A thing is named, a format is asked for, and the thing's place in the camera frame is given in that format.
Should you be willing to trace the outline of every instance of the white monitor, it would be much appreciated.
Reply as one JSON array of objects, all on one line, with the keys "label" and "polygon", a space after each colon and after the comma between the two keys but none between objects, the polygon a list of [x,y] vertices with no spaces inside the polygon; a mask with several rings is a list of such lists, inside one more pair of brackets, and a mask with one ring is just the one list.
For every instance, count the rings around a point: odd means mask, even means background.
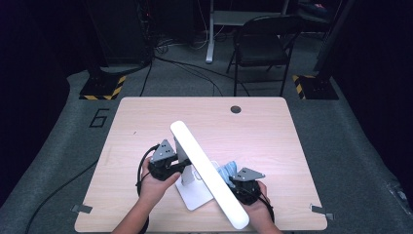
[{"label": "white monitor", "polygon": [[181,179],[176,182],[176,187],[187,208],[193,211],[213,197],[235,228],[246,227],[249,223],[248,214],[209,161],[187,126],[182,121],[176,121],[170,125],[170,130],[175,139],[179,162],[189,158],[196,170],[194,173],[192,167],[186,167]]}]

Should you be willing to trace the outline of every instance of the chair backrest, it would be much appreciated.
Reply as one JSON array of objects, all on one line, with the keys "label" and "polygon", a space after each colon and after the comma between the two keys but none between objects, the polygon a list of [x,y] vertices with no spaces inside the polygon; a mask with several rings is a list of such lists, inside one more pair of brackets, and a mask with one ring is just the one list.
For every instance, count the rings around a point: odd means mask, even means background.
[{"label": "chair backrest", "polygon": [[304,21],[297,15],[266,16],[250,19],[241,28],[239,36],[246,34],[299,34]]}]

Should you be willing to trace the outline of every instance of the table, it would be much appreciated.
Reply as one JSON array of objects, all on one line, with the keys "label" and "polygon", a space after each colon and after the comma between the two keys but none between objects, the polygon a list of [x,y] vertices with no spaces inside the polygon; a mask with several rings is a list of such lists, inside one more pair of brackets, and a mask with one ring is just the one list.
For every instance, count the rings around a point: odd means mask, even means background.
[{"label": "table", "polygon": [[[241,108],[233,113],[232,106]],[[136,172],[143,154],[167,139],[169,126],[183,121],[211,161],[236,161],[266,175],[276,225],[281,230],[322,230],[324,215],[303,149],[282,97],[125,97],[103,146],[78,232],[110,232],[133,206]],[[237,232],[214,200],[190,212],[175,186],[150,214],[148,232]]]},{"label": "table", "polygon": [[237,11],[214,11],[213,0],[209,0],[209,42],[206,51],[206,63],[212,63],[213,48],[215,46],[215,39],[213,34],[214,25],[244,25],[248,20],[273,15],[285,15],[289,0],[283,0],[282,11],[280,13],[269,12],[237,12]]}]

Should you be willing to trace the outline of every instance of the light blue object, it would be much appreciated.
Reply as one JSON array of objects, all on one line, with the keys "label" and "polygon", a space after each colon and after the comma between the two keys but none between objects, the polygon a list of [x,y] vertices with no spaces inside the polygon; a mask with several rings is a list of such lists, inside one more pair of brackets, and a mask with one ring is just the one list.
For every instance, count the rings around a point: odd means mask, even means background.
[{"label": "light blue object", "polygon": [[235,187],[234,183],[230,180],[230,177],[234,177],[237,174],[237,164],[234,161],[231,161],[216,170],[230,187]]}]

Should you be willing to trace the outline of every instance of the dark background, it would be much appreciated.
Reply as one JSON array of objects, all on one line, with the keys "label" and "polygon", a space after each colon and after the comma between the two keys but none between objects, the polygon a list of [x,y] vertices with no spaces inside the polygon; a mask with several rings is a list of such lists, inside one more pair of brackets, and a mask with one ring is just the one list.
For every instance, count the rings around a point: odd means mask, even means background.
[{"label": "dark background", "polygon": [[[186,13],[182,16],[192,20],[181,18],[169,23],[186,28],[188,40],[191,27],[196,31],[202,26],[197,3],[186,1],[171,4],[175,8],[170,12],[176,14],[181,8]],[[208,23],[208,3],[201,3]],[[217,9],[225,10],[226,4],[228,1],[222,1]],[[268,1],[237,0],[233,9],[268,11],[280,7]],[[364,132],[399,179],[409,201],[413,201],[413,183],[409,182],[413,168],[412,7],[410,1],[356,1],[333,47],[325,51],[332,62],[321,67],[339,84]],[[107,9],[112,10],[111,18],[104,14]],[[121,17],[113,15],[117,11]],[[158,21],[150,22],[156,29],[170,29],[170,34],[182,29],[159,20],[175,19],[165,9],[153,14],[158,14]],[[139,19],[147,17],[139,15],[132,0],[1,2],[0,77],[2,90],[6,91],[0,121],[2,204],[36,157],[64,107],[69,93],[67,76],[87,69],[85,58],[93,58],[100,66],[145,59],[140,52],[150,42],[142,33],[147,25]]]}]

